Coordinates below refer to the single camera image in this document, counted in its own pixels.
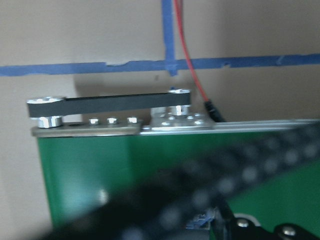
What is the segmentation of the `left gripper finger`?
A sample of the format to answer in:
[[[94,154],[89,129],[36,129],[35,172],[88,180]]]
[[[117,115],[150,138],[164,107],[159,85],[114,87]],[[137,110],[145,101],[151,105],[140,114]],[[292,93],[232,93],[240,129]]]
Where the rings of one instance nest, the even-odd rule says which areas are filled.
[[[319,237],[301,226],[283,223],[273,231],[264,229],[252,215],[234,214],[227,201],[219,197],[215,200],[211,221],[212,240],[318,240]]]

